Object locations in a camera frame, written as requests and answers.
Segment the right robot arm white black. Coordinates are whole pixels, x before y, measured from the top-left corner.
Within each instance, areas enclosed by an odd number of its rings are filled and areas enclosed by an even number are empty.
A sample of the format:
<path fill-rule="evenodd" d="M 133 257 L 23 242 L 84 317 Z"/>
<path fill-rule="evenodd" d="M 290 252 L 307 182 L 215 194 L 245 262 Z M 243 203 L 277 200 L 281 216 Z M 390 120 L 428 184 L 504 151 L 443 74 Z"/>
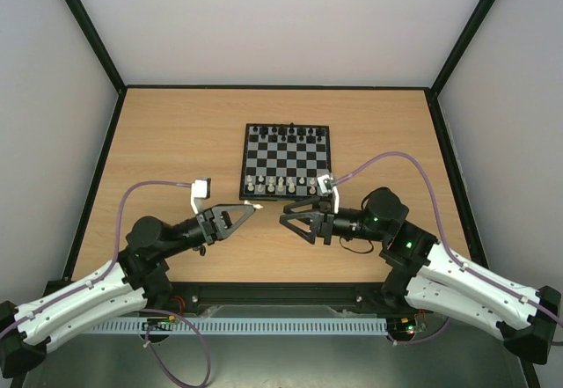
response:
<path fill-rule="evenodd" d="M 335 237 L 380 243 L 391 268 L 381 297 L 390 308 L 441 313 L 489 333 L 524 361 L 546 364 L 561 294 L 494 274 L 408 222 L 407 214 L 397 195 L 380 187 L 359 209 L 333 211 L 318 197 L 292 203 L 280 223 L 310 244 L 322 239 L 328 245 Z"/>

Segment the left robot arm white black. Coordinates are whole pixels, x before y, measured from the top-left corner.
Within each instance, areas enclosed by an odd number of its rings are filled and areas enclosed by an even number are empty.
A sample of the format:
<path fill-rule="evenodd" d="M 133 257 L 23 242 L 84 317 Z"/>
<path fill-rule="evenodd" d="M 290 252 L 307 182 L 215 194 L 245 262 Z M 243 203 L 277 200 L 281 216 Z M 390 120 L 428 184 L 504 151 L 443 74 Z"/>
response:
<path fill-rule="evenodd" d="M 172 295 L 167 259 L 206 248 L 232 235 L 256 211 L 252 204 L 220 204 L 182 223 L 154 216 L 137 220 L 127 246 L 86 277 L 27 304 L 1 304 L 1 374 L 14 378 L 47 354 L 111 318 L 160 309 Z"/>

